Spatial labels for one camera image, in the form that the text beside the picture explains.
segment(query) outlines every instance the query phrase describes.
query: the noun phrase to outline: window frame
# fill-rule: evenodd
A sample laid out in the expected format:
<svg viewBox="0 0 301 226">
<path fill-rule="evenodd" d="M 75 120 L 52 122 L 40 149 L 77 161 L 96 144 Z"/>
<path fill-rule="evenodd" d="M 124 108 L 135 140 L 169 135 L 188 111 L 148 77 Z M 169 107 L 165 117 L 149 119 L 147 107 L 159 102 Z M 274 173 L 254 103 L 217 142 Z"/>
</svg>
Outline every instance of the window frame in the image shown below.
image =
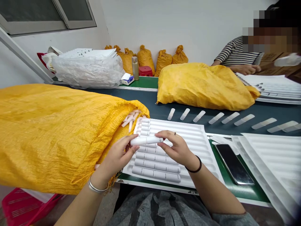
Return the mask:
<svg viewBox="0 0 301 226">
<path fill-rule="evenodd" d="M 28 33 L 48 32 L 56 30 L 78 29 L 96 27 L 95 19 L 89 4 L 85 0 L 92 20 L 68 20 L 59 0 L 52 0 L 62 21 L 12 21 L 8 22 L 0 14 L 0 27 L 10 35 L 22 35 Z"/>
</svg>

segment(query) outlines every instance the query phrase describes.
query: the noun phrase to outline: smartphone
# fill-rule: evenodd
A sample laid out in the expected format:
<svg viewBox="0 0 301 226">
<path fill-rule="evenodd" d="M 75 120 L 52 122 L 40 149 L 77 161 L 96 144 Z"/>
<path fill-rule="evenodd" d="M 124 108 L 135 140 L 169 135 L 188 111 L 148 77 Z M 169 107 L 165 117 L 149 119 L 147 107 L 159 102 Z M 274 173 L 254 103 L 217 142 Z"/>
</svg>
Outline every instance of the smartphone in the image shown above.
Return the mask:
<svg viewBox="0 0 301 226">
<path fill-rule="evenodd" d="M 253 179 L 250 177 L 240 160 L 234 154 L 228 144 L 217 144 L 216 149 L 219 152 L 227 170 L 231 174 L 233 180 L 238 185 L 254 185 Z"/>
</svg>

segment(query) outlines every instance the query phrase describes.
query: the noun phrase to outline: red plastic stool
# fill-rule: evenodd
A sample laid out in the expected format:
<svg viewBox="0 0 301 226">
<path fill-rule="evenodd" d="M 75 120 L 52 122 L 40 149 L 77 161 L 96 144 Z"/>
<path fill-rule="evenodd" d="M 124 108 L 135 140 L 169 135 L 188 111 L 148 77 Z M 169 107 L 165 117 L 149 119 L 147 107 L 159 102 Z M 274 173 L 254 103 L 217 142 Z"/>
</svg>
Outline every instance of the red plastic stool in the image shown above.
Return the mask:
<svg viewBox="0 0 301 226">
<path fill-rule="evenodd" d="M 153 71 L 149 66 L 139 67 L 139 76 L 153 77 Z"/>
<path fill-rule="evenodd" d="M 63 195 L 55 194 L 43 203 L 20 188 L 14 189 L 2 200 L 2 209 L 8 226 L 29 226 L 45 217 Z"/>
</svg>

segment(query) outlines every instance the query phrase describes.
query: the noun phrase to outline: yellow sack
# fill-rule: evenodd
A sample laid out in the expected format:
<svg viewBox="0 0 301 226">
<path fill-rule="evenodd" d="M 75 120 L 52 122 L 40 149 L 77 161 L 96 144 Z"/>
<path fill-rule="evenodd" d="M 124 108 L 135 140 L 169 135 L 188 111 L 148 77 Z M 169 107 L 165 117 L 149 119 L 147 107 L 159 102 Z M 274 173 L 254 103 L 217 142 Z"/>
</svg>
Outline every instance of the yellow sack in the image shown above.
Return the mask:
<svg viewBox="0 0 301 226">
<path fill-rule="evenodd" d="M 112 49 L 112 46 L 111 45 L 106 46 L 104 49 Z"/>
<path fill-rule="evenodd" d="M 125 54 L 120 55 L 123 63 L 123 69 L 126 73 L 133 75 L 132 56 L 136 56 L 136 54 L 134 54 L 128 48 L 125 48 L 124 51 Z"/>
<path fill-rule="evenodd" d="M 118 56 L 124 54 L 124 52 L 121 52 L 121 51 L 120 51 L 120 48 L 119 48 L 118 45 L 114 45 L 114 49 L 115 49 L 115 48 L 116 48 L 116 52 L 117 52 L 117 55 L 118 55 Z"/>
<path fill-rule="evenodd" d="M 150 50 L 144 48 L 144 45 L 141 45 L 140 51 L 137 53 L 137 57 L 138 57 L 139 66 L 140 67 L 143 67 L 143 66 L 151 67 L 153 75 L 155 75 L 155 66 L 153 63 L 153 59 L 151 57 Z"/>
<path fill-rule="evenodd" d="M 227 67 L 204 63 L 172 64 L 161 70 L 157 103 L 191 105 L 210 109 L 244 110 L 260 93 L 245 86 Z"/>
<path fill-rule="evenodd" d="M 128 135 L 120 124 L 136 108 L 149 117 L 137 100 L 46 84 L 1 89 L 0 184 L 79 193 L 111 145 Z"/>
<path fill-rule="evenodd" d="M 172 64 L 172 56 L 166 50 L 160 50 L 157 58 L 155 77 L 159 77 L 162 68 Z"/>
<path fill-rule="evenodd" d="M 172 64 L 188 63 L 188 57 L 183 52 L 183 46 L 179 45 L 176 54 L 172 57 Z"/>
</svg>

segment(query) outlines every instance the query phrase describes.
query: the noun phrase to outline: striped shirt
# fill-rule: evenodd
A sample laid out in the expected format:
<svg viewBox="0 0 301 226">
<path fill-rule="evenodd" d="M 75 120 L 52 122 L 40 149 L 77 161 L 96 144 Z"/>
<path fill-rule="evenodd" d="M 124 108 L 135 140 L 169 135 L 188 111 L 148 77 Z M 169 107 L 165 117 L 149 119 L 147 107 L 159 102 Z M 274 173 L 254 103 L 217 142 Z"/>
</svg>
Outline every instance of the striped shirt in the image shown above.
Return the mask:
<svg viewBox="0 0 301 226">
<path fill-rule="evenodd" d="M 243 52 L 242 36 L 229 42 L 221 53 L 214 59 L 221 61 L 221 65 L 259 65 L 264 53 Z"/>
</svg>

